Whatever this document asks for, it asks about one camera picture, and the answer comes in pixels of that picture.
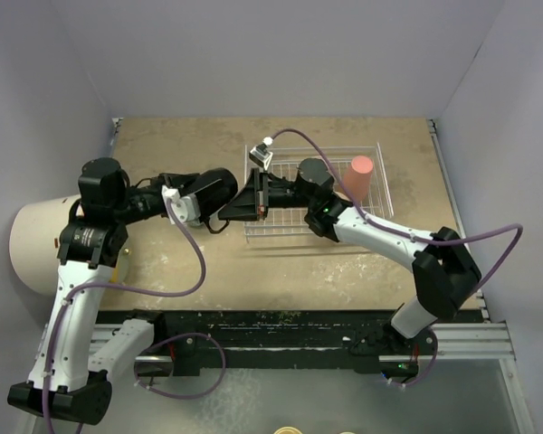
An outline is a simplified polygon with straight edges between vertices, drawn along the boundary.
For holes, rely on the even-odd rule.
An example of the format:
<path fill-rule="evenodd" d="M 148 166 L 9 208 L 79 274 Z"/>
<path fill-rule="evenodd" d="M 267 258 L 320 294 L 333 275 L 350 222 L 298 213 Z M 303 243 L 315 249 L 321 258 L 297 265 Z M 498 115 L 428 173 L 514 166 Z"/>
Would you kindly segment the black hexagonal ceramic mug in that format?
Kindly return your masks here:
<path fill-rule="evenodd" d="M 235 176 L 222 167 L 210 169 L 200 174 L 187 191 L 194 205 L 193 219 L 188 222 L 203 224 L 211 234 L 219 234 L 229 222 L 215 230 L 211 227 L 212 216 L 227 205 L 237 194 L 238 183 Z"/>

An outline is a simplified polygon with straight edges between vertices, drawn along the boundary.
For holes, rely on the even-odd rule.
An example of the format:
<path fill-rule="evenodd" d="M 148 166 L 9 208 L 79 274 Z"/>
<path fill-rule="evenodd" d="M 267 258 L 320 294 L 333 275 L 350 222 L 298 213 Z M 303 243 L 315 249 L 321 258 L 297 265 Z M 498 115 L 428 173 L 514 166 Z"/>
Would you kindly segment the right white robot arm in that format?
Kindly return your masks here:
<path fill-rule="evenodd" d="M 229 222 L 257 222 L 271 209 L 303 208 L 303 220 L 320 238 L 366 248 L 410 271 L 415 295 L 394 312 L 384 333 L 386 347 L 404 354 L 427 326 L 456 316 L 474 294 L 481 272 L 456 231 L 418 231 L 361 214 L 335 192 L 334 183 L 318 158 L 303 160 L 292 181 L 253 168 L 243 189 L 218 216 Z"/>

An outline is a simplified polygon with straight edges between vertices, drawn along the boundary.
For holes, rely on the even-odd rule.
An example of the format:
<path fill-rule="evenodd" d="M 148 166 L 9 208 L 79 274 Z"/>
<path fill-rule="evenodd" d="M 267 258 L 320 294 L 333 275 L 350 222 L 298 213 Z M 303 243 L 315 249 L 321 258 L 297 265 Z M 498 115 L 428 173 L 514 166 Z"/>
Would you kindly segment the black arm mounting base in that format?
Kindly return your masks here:
<path fill-rule="evenodd" d="M 100 325 L 127 319 L 154 323 L 156 349 L 142 360 L 174 376 L 204 369 L 351 370 L 414 377 L 419 358 L 434 355 L 430 329 L 403 338 L 389 310 L 101 311 Z"/>

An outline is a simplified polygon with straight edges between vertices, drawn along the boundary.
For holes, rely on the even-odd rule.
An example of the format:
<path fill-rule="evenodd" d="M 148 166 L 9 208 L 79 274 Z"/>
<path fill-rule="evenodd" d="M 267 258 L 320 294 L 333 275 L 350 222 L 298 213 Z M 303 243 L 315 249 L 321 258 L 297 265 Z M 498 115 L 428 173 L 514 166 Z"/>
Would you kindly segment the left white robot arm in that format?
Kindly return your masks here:
<path fill-rule="evenodd" d="M 28 379 L 8 392 L 9 405 L 45 420 L 96 425 L 110 405 L 112 383 L 128 358 L 142 350 L 147 354 L 165 350 L 167 330 L 142 318 L 128 320 L 97 354 L 90 353 L 103 292 L 116 286 L 114 273 L 128 225 L 167 215 L 163 192 L 178 193 L 198 176 L 162 173 L 141 187 L 130 183 L 114 158 L 97 158 L 82 167 L 80 197 L 58 238 L 50 320 Z"/>

